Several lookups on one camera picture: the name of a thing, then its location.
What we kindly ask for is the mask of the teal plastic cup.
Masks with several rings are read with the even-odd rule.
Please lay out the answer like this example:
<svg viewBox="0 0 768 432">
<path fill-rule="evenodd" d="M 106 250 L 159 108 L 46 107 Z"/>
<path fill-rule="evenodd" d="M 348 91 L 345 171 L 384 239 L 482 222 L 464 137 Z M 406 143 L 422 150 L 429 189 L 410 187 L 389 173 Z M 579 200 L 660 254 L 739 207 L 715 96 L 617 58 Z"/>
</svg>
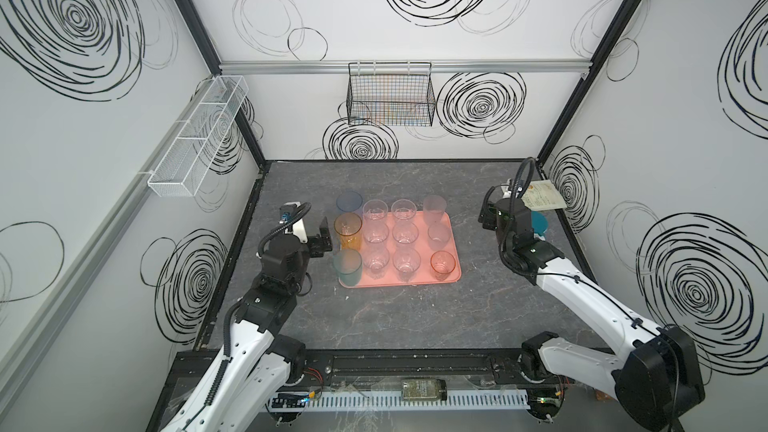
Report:
<svg viewBox="0 0 768 432">
<path fill-rule="evenodd" d="M 345 287 L 356 287 L 362 277 L 363 260 L 354 249 L 342 249 L 332 262 L 337 279 Z"/>
</svg>

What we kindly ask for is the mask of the yellow plastic cup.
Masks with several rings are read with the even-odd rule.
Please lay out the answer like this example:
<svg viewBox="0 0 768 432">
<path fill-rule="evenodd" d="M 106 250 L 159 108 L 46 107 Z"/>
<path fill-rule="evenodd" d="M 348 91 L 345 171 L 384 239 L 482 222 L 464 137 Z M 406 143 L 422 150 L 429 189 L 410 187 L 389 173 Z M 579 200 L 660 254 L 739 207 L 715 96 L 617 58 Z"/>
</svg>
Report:
<svg viewBox="0 0 768 432">
<path fill-rule="evenodd" d="M 339 238 L 341 250 L 359 251 L 362 246 L 361 230 L 363 221 L 353 212 L 345 212 L 334 221 L 334 230 Z"/>
</svg>

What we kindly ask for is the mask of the blue plastic cup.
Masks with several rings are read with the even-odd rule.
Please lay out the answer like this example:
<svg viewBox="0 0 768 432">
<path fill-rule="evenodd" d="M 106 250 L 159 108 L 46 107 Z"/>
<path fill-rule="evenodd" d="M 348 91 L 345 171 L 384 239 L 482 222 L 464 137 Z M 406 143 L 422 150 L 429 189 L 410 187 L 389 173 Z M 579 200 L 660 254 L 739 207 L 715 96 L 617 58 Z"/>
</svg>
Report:
<svg viewBox="0 0 768 432">
<path fill-rule="evenodd" d="M 362 195 L 354 190 L 346 190 L 336 198 L 336 207 L 340 213 L 362 214 L 364 200 Z"/>
</svg>

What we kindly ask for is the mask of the clear faceted glass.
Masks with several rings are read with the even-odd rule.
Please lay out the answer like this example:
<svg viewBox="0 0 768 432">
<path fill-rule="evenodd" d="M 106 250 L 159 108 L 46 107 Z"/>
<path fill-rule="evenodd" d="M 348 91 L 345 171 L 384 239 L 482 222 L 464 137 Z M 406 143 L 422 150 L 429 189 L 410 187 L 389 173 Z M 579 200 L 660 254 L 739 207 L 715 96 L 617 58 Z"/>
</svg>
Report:
<svg viewBox="0 0 768 432">
<path fill-rule="evenodd" d="M 365 224 L 385 223 L 389 215 L 389 206 L 381 199 L 371 199 L 363 205 L 362 212 Z"/>
</svg>

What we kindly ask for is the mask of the clear cup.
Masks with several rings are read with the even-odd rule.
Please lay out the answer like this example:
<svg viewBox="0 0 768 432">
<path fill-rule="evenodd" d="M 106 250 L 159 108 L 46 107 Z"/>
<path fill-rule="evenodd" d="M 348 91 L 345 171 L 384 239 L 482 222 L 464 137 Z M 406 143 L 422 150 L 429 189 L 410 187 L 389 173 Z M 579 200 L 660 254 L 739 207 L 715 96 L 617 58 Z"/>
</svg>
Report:
<svg viewBox="0 0 768 432">
<path fill-rule="evenodd" d="M 378 245 L 386 243 L 390 232 L 384 220 L 369 220 L 364 222 L 362 234 L 367 244 Z"/>
<path fill-rule="evenodd" d="M 443 223 L 434 223 L 427 229 L 427 239 L 429 247 L 434 250 L 444 249 L 452 237 L 451 228 Z"/>
<path fill-rule="evenodd" d="M 422 214 L 427 225 L 439 223 L 447 208 L 447 201 L 440 195 L 428 195 L 423 199 Z"/>
<path fill-rule="evenodd" d="M 366 247 L 362 251 L 363 271 L 374 279 L 381 279 L 386 273 L 386 267 L 389 264 L 390 254 L 384 245 L 373 245 Z"/>
</svg>

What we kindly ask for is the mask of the pink plastic tray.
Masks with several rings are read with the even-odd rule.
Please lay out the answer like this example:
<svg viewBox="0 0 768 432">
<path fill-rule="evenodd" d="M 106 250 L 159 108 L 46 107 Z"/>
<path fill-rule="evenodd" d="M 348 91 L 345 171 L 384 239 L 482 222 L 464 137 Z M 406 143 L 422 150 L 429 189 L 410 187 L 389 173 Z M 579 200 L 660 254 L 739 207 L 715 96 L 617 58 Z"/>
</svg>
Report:
<svg viewBox="0 0 768 432">
<path fill-rule="evenodd" d="M 432 250 L 428 245 L 427 229 L 429 228 L 430 225 L 427 225 L 424 222 L 421 213 L 417 213 L 416 217 L 412 220 L 412 222 L 419 229 L 419 238 L 412 245 L 401 246 L 395 242 L 391 234 L 392 228 L 395 224 L 395 219 L 392 217 L 387 219 L 386 223 L 389 227 L 390 234 L 386 243 L 381 245 L 384 245 L 388 249 L 390 254 L 390 259 L 389 259 L 389 264 L 386 267 L 386 273 L 381 279 L 374 280 L 368 277 L 364 273 L 362 268 L 362 277 L 359 284 L 356 287 L 345 287 L 339 282 L 340 285 L 348 289 L 362 289 L 362 288 L 381 288 L 381 287 L 395 287 L 395 286 L 406 286 L 406 285 L 422 286 L 422 285 L 431 285 L 431 284 L 449 284 L 449 283 L 455 283 L 459 281 L 462 277 L 462 269 L 459 262 L 459 256 L 458 256 L 458 251 L 457 251 L 457 247 L 456 247 L 456 243 L 453 235 L 450 216 L 445 214 L 442 220 L 439 222 L 449 226 L 452 232 L 452 237 L 449 244 L 442 250 L 450 252 L 455 257 L 457 264 L 454 272 L 445 281 L 437 281 L 431 275 L 430 258 L 433 255 L 433 253 L 436 251 Z M 365 241 L 362 243 L 361 250 L 359 251 L 361 256 L 362 256 L 362 251 L 366 247 L 370 247 L 370 246 L 373 246 L 373 245 L 369 245 Z M 419 252 L 421 256 L 421 266 L 418 272 L 416 273 L 415 277 L 408 283 L 401 282 L 398 279 L 397 272 L 395 270 L 395 267 L 393 265 L 393 260 L 392 260 L 395 251 L 401 247 L 413 247 Z"/>
</svg>

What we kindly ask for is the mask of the pink tinted glass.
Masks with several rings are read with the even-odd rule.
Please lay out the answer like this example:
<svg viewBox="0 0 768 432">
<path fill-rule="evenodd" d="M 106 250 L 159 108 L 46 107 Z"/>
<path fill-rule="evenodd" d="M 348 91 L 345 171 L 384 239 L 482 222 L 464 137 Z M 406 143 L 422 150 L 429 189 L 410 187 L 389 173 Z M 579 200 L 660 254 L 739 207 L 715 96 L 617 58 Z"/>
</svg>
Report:
<svg viewBox="0 0 768 432">
<path fill-rule="evenodd" d="M 437 281 L 445 281 L 456 268 L 456 259 L 448 251 L 439 250 L 430 258 L 431 275 Z"/>
</svg>

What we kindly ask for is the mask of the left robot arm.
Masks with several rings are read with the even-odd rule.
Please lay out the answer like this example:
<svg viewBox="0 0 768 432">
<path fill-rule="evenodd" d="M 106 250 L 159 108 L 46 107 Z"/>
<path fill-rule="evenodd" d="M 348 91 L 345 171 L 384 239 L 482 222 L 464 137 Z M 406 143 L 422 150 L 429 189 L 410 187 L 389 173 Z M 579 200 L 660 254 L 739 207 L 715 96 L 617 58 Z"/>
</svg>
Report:
<svg viewBox="0 0 768 432">
<path fill-rule="evenodd" d="M 332 250 L 326 219 L 309 236 L 300 218 L 285 218 L 260 242 L 261 271 L 225 314 L 221 349 L 166 431 L 245 431 L 281 387 L 301 380 L 306 346 L 280 331 L 309 260 Z"/>
</svg>

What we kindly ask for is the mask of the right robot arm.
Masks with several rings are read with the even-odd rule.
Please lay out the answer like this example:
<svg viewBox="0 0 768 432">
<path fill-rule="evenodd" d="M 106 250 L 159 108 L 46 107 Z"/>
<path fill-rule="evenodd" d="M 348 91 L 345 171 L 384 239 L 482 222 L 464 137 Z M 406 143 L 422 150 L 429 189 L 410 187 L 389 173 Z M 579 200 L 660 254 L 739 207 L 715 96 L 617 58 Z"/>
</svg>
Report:
<svg viewBox="0 0 768 432">
<path fill-rule="evenodd" d="M 579 271 L 534 233 L 530 210 L 511 192 L 497 202 L 483 198 L 478 221 L 495 233 L 507 269 L 558 299 L 610 349 L 601 352 L 542 332 L 521 347 L 523 377 L 531 383 L 572 378 L 617 400 L 648 431 L 681 430 L 681 416 L 706 397 L 693 339 L 678 326 L 632 311 Z"/>
</svg>

